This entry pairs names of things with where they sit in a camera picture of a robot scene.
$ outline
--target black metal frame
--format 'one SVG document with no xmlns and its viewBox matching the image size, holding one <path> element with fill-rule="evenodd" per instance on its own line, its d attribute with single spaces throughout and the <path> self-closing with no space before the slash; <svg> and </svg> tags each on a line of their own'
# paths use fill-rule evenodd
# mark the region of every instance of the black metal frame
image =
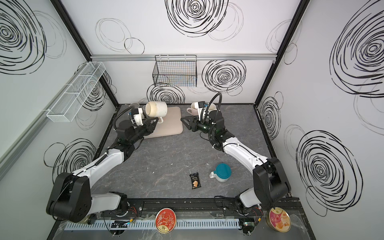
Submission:
<svg viewBox="0 0 384 240">
<path fill-rule="evenodd" d="M 256 114 L 257 119 L 260 123 L 260 127 L 263 131 L 263 135 L 264 135 L 264 138 L 267 142 L 267 146 L 268 146 L 268 149 L 270 151 L 271 157 L 275 157 L 276 154 L 275 154 L 275 151 L 273 149 L 272 143 L 271 143 L 271 141 L 267 135 L 265 126 L 264 126 L 264 124 L 260 118 L 257 107 L 258 107 L 258 104 L 261 102 L 261 99 L 267 90 L 267 87 L 268 87 L 268 85 L 269 85 L 269 83 L 270 83 L 270 81 L 271 81 L 271 79 L 272 79 L 272 77 L 273 77 L 273 75 L 277 69 L 277 66 L 279 65 L 279 63 L 280 63 L 280 61 L 284 55 L 286 48 L 289 45 L 289 41 L 292 38 L 292 36 L 296 30 L 296 27 L 299 24 L 300 19 L 301 19 L 302 15 L 304 14 L 304 11 L 305 11 L 309 1 L 310 0 L 301 0 L 300 1 L 299 6 L 295 12 L 295 15 L 294 15 L 294 17 L 290 23 L 290 26 L 288 28 L 288 31 L 285 34 L 283 42 L 282 42 L 282 44 L 281 44 L 281 46 L 277 52 L 276 61 L 272 64 L 271 68 L 269 69 L 267 77 L 265 78 L 265 81 L 262 85 L 262 88 L 261 88 L 261 90 L 257 96 L 257 99 L 256 99 L 255 103 L 253 104 L 254 109 L 255 109 L 255 114 Z M 69 14 L 67 13 L 61 0 L 51 0 L 51 3 L 53 4 L 57 13 L 61 17 L 64 24 L 66 25 L 68 31 L 70 32 L 71 36 L 73 37 L 73 39 L 76 42 L 77 46 L 79 47 L 80 51 L 84 55 L 85 59 L 87 61 L 91 61 L 91 53 L 88 50 L 85 42 L 81 38 L 79 32 L 77 31 L 71 18 L 69 17 Z M 111 99 L 113 105 L 116 108 L 116 111 L 113 114 L 111 121 L 108 125 L 108 128 L 105 131 L 105 134 L 104 134 L 104 136 L 100 142 L 98 150 L 95 154 L 95 158 L 97 158 L 100 155 L 100 153 L 104 147 L 104 144 L 107 140 L 107 137 L 109 135 L 109 132 L 112 129 L 112 121 L 116 117 L 116 115 L 117 115 L 117 113 L 121 107 L 121 104 L 118 103 L 116 97 L 112 93 L 112 91 L 111 91 L 110 87 L 108 86 L 107 82 L 105 81 L 104 77 L 100 78 L 100 83 L 103 86 L 103 88 L 106 91 L 109 98 Z M 137 208 L 139 215 L 142 215 L 143 213 L 151 212 L 151 211 L 157 212 L 164 207 L 170 207 L 170 208 L 174 209 L 174 211 L 176 211 L 176 212 L 179 212 L 179 211 L 185 211 L 185 212 L 210 211 L 210 212 L 213 212 L 215 214 L 218 214 L 218 216 L 222 215 L 222 216 L 234 216 L 237 218 L 245 218 L 245 216 L 240 215 L 236 211 L 232 211 L 231 209 L 223 209 L 222 207 L 218 207 L 217 204 L 220 201 L 223 202 L 226 200 L 225 199 L 214 199 L 214 198 L 207 198 L 207 199 L 129 199 L 129 202 L 131 202 L 133 205 L 139 206 Z M 301 217 L 304 221 L 305 226 L 307 227 L 307 230 L 308 230 L 308 233 L 309 233 L 311 239 L 315 239 L 315 236 L 313 235 L 311 226 L 309 225 L 307 217 L 304 213 L 304 210 L 303 210 L 302 205 L 300 203 L 300 200 L 298 198 L 283 198 L 282 200 L 280 200 L 276 204 L 276 206 L 283 207 L 284 209 L 298 210 L 301 214 Z M 49 236 L 48 236 L 48 238 L 47 238 L 48 240 L 53 239 L 59 225 L 60 225 L 60 221 L 56 221 L 50 234 L 49 234 Z"/>
<path fill-rule="evenodd" d="M 88 50 L 87 46 L 85 45 L 85 42 L 81 38 L 79 32 L 77 31 L 75 25 L 73 24 L 67 10 L 65 9 L 63 3 L 61 0 L 51 0 L 52 5 L 56 9 L 56 12 L 59 14 L 61 20 L 67 27 L 68 31 L 70 32 L 71 36 L 73 37 L 73 40 L 79 47 L 81 53 L 84 55 L 86 61 L 92 61 L 91 59 L 91 52 Z M 101 76 L 99 80 L 100 84 L 104 88 L 105 92 L 107 93 L 109 99 L 111 100 L 112 104 L 117 108 L 119 106 L 119 103 L 113 94 L 111 88 L 108 86 L 108 83 L 106 82 L 104 76 Z"/>
</svg>

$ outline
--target gray floor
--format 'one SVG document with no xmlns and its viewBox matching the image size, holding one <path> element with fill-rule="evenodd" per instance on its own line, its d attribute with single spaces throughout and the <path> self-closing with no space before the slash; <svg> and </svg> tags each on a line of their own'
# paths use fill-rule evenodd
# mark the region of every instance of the gray floor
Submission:
<svg viewBox="0 0 384 240">
<path fill-rule="evenodd" d="M 181 115 L 189 116 L 188 106 L 180 105 Z M 252 105 L 222 105 L 226 128 L 255 152 L 270 156 Z M 117 121 L 127 119 L 123 115 Z M 117 134 L 111 131 L 104 147 L 110 146 Z M 232 175 L 220 183 L 209 173 L 220 163 L 228 164 Z M 201 188 L 192 190 L 191 173 L 199 173 Z M 235 197 L 253 187 L 252 174 L 232 156 L 217 151 L 200 138 L 199 132 L 185 128 L 181 134 L 145 139 L 140 148 L 124 163 L 97 181 L 93 194 L 118 191 L 128 198 L 198 198 L 223 195 Z"/>
</svg>

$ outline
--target black frame post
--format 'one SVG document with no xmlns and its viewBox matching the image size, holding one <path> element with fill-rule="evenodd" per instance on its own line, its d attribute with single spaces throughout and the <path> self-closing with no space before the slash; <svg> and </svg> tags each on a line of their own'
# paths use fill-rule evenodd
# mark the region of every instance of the black frame post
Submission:
<svg viewBox="0 0 384 240">
<path fill-rule="evenodd" d="M 279 50 L 277 51 L 277 57 L 275 62 L 272 64 L 271 68 L 268 71 L 268 74 L 264 80 L 264 83 L 262 85 L 262 88 L 257 95 L 256 101 L 255 101 L 255 107 L 257 108 L 262 101 L 262 98 L 268 88 L 269 83 L 271 82 L 277 67 L 280 64 L 280 61 L 283 59 L 284 53 L 291 41 L 291 38 L 293 37 L 293 34 L 296 31 L 297 26 L 299 25 L 299 22 L 308 6 L 311 0 L 301 0 L 299 3 L 299 6 L 296 9 L 296 12 L 292 18 L 292 21 L 288 27 L 287 32 L 285 33 L 285 36 L 283 38 L 283 41 L 281 42 L 281 45 L 279 47 Z"/>
<path fill-rule="evenodd" d="M 73 40 L 75 41 L 75 43 L 79 47 L 81 53 L 84 55 L 85 60 L 91 61 L 92 60 L 91 59 L 91 52 L 88 50 L 87 45 L 85 45 L 85 42 L 83 41 L 79 32 L 77 31 L 75 25 L 73 24 L 68 12 L 65 9 L 61 0 L 51 0 L 51 3 L 54 6 L 54 8 L 56 9 L 56 12 L 59 14 L 61 20 L 63 21 L 63 23 L 67 27 L 68 31 L 70 32 Z M 115 108 L 117 108 L 119 106 L 119 103 L 118 103 L 115 95 L 113 94 L 111 88 L 109 87 L 109 85 L 108 85 L 108 83 L 105 80 L 103 75 L 101 76 L 99 82 L 102 85 L 102 87 L 104 88 L 105 92 L 107 93 L 109 99 L 111 100 L 111 102 L 113 103 Z"/>
</svg>

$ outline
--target white wire basket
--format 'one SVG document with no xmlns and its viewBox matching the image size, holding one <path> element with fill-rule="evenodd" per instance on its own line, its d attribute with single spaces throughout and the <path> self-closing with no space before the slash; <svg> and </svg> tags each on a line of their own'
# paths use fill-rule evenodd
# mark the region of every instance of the white wire basket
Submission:
<svg viewBox="0 0 384 240">
<path fill-rule="evenodd" d="M 102 62 L 88 62 L 49 109 L 47 117 L 53 122 L 71 122 L 104 72 Z"/>
</svg>

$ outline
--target white speckled mug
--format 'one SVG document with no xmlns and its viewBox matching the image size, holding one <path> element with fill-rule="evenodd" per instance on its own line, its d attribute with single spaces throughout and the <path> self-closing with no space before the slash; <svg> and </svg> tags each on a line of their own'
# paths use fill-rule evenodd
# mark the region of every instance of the white speckled mug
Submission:
<svg viewBox="0 0 384 240">
<path fill-rule="evenodd" d="M 145 113 L 151 118 L 159 118 L 163 123 L 163 117 L 167 115 L 168 107 L 165 102 L 150 101 L 145 106 Z"/>
</svg>

